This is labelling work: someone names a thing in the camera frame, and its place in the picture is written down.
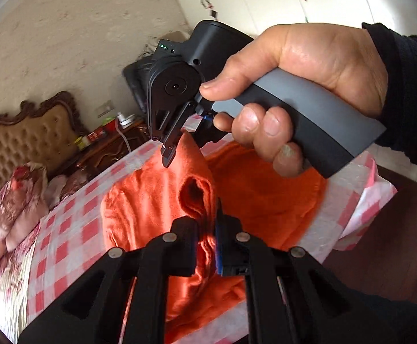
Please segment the black sleeved right forearm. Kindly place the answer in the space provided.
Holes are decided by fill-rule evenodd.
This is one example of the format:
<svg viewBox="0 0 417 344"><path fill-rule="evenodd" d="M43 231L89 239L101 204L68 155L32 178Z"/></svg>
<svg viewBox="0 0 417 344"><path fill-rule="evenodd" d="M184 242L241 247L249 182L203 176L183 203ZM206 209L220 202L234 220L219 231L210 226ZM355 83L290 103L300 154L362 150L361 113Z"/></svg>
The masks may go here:
<svg viewBox="0 0 417 344"><path fill-rule="evenodd" d="M417 165L417 35L404 36L381 23L363 23L387 69L388 88L378 120L379 146L404 153Z"/></svg>

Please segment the person's right hand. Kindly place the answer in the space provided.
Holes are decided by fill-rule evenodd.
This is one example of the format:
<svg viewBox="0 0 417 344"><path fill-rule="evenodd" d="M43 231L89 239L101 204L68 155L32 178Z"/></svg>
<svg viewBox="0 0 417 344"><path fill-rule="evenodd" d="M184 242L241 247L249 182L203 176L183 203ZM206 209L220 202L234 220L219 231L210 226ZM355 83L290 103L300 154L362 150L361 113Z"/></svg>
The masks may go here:
<svg viewBox="0 0 417 344"><path fill-rule="evenodd" d="M210 101L232 99L280 68L323 86L362 114L380 116L387 95L387 69L367 30L326 23L272 26L227 60L222 72L200 87ZM275 172L300 175L304 160L291 141L292 122L280 107L249 103L236 118L218 114L215 127L253 148Z"/></svg>

